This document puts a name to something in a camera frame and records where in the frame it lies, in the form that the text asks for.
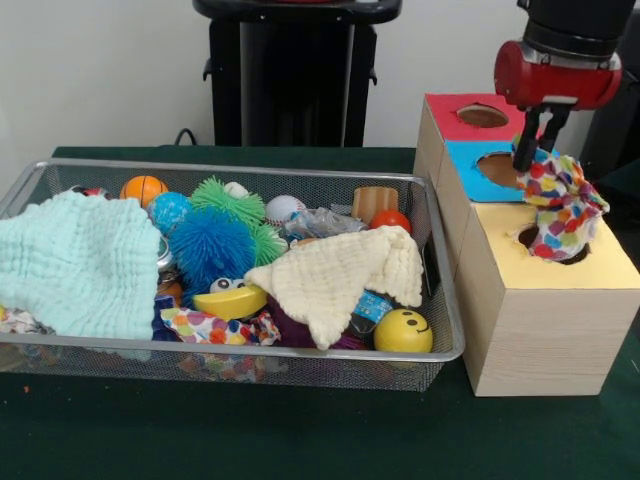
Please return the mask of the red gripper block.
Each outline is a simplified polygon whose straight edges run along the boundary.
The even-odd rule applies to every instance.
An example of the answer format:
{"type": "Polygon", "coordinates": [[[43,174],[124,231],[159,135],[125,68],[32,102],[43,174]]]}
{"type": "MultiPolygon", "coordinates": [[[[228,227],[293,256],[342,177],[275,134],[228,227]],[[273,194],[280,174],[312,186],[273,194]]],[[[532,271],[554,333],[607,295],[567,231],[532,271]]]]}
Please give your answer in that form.
{"type": "Polygon", "coordinates": [[[515,170],[531,168],[541,138],[543,150],[554,148],[570,108],[596,110],[608,103],[620,86],[622,74],[618,54],[591,62],[543,53],[522,41],[504,43],[494,65],[495,91],[508,104],[528,108],[513,154],[515,170]],[[544,131],[540,130],[540,117],[546,108],[537,107],[543,104],[567,105],[548,108],[551,118],[544,131]]]}

